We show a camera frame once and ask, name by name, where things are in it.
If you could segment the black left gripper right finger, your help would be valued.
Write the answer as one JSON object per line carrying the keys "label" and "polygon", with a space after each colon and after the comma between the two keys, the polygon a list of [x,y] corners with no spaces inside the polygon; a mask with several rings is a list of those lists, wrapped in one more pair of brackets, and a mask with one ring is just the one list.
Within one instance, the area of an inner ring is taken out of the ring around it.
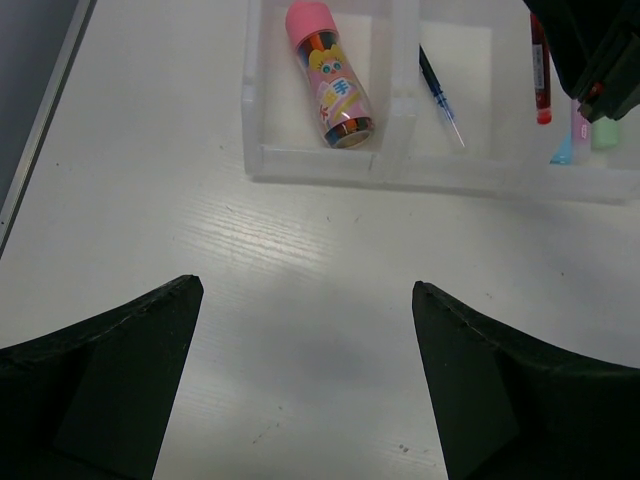
{"label": "black left gripper right finger", "polygon": [[639,372],[551,345],[419,282],[412,312],[451,479],[635,479]]}

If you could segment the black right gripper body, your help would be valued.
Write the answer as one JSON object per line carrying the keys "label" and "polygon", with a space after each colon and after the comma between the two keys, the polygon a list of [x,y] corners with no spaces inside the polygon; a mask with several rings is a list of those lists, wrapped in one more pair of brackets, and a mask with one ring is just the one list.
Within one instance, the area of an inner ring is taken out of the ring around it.
{"label": "black right gripper body", "polygon": [[560,84],[591,123],[619,121],[639,105],[637,0],[527,0]]}

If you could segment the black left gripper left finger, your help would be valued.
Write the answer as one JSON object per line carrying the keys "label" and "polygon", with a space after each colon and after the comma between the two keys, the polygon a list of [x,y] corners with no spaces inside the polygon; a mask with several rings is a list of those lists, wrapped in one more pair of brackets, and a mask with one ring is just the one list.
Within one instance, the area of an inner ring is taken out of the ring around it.
{"label": "black left gripper left finger", "polygon": [[152,478],[203,295],[183,275],[2,349],[2,478]]}

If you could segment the red pen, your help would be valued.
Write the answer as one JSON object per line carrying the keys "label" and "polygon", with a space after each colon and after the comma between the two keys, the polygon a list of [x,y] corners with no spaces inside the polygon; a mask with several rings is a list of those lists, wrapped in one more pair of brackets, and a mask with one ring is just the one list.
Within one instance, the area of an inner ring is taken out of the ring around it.
{"label": "red pen", "polygon": [[529,18],[537,123],[547,125],[552,121],[549,47],[540,21],[533,13]]}

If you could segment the pink highlighter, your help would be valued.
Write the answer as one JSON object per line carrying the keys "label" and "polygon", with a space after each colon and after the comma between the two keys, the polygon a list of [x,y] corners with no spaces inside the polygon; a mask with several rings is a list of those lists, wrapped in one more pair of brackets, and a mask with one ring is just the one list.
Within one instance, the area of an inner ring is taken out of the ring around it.
{"label": "pink highlighter", "polygon": [[591,154],[591,124],[580,113],[580,102],[571,103],[571,146],[575,165],[586,162]]}

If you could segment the green highlighter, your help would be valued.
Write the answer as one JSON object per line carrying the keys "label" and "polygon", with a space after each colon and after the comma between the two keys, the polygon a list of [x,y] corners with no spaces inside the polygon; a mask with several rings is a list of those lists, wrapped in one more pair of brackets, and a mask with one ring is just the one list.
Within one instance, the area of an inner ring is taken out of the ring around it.
{"label": "green highlighter", "polygon": [[616,148],[620,140],[618,123],[609,118],[601,118],[592,124],[591,147],[595,151]]}

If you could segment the dark blue pen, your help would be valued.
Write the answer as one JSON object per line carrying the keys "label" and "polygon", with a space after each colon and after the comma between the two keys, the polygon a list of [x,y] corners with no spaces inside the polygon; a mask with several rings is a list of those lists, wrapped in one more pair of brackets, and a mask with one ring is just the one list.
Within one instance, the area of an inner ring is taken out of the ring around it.
{"label": "dark blue pen", "polygon": [[464,150],[466,144],[457,125],[455,114],[422,45],[419,45],[419,67],[453,146]]}

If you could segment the pink-lidded small bottle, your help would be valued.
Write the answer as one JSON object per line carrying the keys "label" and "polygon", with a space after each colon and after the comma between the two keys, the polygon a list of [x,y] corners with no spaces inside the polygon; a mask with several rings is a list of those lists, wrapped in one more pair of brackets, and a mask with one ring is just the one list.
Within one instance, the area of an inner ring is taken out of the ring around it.
{"label": "pink-lidded small bottle", "polygon": [[328,147],[349,149],[366,142],[375,131],[372,108],[342,49],[329,7],[321,1],[295,1],[286,12],[285,28]]}

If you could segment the blue highlighter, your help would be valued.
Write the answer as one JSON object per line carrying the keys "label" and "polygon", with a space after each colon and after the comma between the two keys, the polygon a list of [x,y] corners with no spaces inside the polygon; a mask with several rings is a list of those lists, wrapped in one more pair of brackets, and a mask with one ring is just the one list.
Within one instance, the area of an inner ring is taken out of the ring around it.
{"label": "blue highlighter", "polygon": [[572,134],[568,133],[550,160],[551,165],[573,164]]}

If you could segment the white three-compartment tray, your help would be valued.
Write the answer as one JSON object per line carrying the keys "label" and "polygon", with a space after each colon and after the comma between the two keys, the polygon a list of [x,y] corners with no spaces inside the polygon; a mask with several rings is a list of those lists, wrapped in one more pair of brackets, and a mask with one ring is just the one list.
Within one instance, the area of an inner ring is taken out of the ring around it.
{"label": "white three-compartment tray", "polygon": [[[553,119],[536,121],[529,12],[521,1],[333,1],[343,49],[373,107],[363,145],[324,143],[285,30],[287,3],[248,5],[241,96],[246,174],[256,181],[543,200],[617,202],[639,195],[639,114],[616,148],[551,165],[571,129],[571,101],[551,84]],[[419,45],[456,117],[455,148],[422,77]]]}

